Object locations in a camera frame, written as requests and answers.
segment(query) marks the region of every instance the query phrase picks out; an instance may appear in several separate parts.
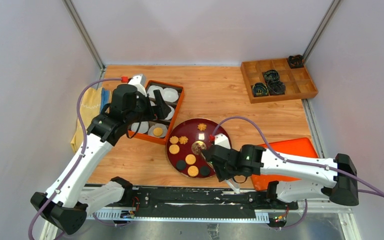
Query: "round cookie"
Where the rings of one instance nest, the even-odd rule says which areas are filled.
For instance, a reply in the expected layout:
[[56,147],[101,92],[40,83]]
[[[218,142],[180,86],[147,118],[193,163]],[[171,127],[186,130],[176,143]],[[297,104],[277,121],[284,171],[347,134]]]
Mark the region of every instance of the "round cookie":
[[185,160],[187,164],[193,165],[197,161],[197,158],[193,154],[189,154],[185,157]]
[[191,177],[196,177],[198,176],[198,173],[200,171],[198,170],[198,168],[196,166],[190,166],[188,169],[187,169],[187,174]]
[[179,160],[177,163],[176,163],[176,168],[179,170],[179,171],[183,171],[183,169],[186,168],[186,162],[184,160]]
[[163,135],[163,129],[161,127],[156,127],[153,131],[152,131],[152,134],[155,136],[155,137],[159,137],[161,135]]
[[206,177],[206,176],[208,176],[208,175],[210,175],[210,168],[208,167],[208,166],[202,166],[200,169],[199,169],[199,173],[202,175],[202,176],[204,176],[204,177]]
[[177,144],[179,142],[179,138],[177,136],[170,137],[171,144]]
[[180,147],[177,144],[173,144],[168,148],[168,151],[171,154],[178,154],[180,152]]

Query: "black round disc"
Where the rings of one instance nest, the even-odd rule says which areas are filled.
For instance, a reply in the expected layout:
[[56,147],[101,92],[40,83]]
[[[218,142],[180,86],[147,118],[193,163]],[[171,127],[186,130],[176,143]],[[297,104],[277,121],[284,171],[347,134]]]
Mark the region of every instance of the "black round disc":
[[176,168],[179,170],[179,171],[182,171],[183,169],[186,168],[186,162],[184,160],[179,160],[177,163],[176,163]]
[[199,169],[199,173],[202,175],[202,176],[204,176],[204,177],[206,177],[206,176],[208,176],[208,175],[210,175],[210,168],[208,167],[208,166],[202,166],[200,169]]

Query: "gray wall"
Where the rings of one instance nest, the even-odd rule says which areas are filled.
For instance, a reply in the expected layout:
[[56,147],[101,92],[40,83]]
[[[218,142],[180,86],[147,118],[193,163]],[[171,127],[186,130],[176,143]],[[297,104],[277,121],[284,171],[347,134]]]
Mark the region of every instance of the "gray wall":
[[[384,1],[343,1],[307,66],[327,155],[349,154],[358,175],[384,190]],[[383,198],[360,194],[354,212],[362,239],[384,239]]]
[[76,100],[98,74],[62,1],[0,0],[0,239],[27,239],[30,197],[73,156]]
[[302,54],[332,0],[74,0],[106,64],[239,65]]

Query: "round tray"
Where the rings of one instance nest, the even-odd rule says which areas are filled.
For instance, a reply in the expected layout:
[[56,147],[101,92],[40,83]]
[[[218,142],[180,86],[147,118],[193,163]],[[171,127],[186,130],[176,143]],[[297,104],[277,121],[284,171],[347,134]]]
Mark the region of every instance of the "round tray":
[[[198,129],[199,124],[206,124],[206,129],[204,131],[200,131]],[[210,143],[210,135],[213,133],[214,129],[216,128],[217,123],[213,122],[211,120],[205,119],[205,118],[192,118],[189,120],[186,120],[179,125],[177,125],[173,131],[168,135],[167,143],[165,144],[165,152],[167,154],[167,158],[170,161],[171,165],[176,169],[179,173],[185,175],[186,177],[191,178],[188,175],[188,167],[190,166],[196,166],[198,169],[200,169],[203,166],[207,166],[210,169],[210,173],[208,176],[203,176],[200,173],[197,176],[194,176],[193,178],[209,178],[216,174],[214,172],[214,169],[210,167],[205,159],[196,151],[196,146],[198,144],[205,144],[206,149],[208,149],[212,144]],[[222,128],[219,127],[217,129],[217,134],[224,134],[229,139],[229,143],[231,144],[230,138],[228,133]],[[177,145],[180,147],[180,151],[177,154],[171,154],[169,151],[169,147],[172,145],[170,142],[170,138],[176,136],[178,138],[180,137],[187,137],[188,141],[186,144],[180,144],[180,142],[177,143]],[[193,154],[196,158],[196,162],[193,165],[186,165],[186,168],[182,171],[178,170],[176,168],[176,164],[179,160],[185,160],[186,156],[189,154]]]

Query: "red tab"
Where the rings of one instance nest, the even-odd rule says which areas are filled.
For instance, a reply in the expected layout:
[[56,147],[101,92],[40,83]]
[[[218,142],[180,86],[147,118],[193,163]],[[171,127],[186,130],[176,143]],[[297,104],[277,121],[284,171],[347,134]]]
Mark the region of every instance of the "red tab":
[[129,82],[129,77],[127,77],[127,76],[122,76],[122,77],[121,77],[121,82],[122,82],[122,83],[128,83],[128,82]]

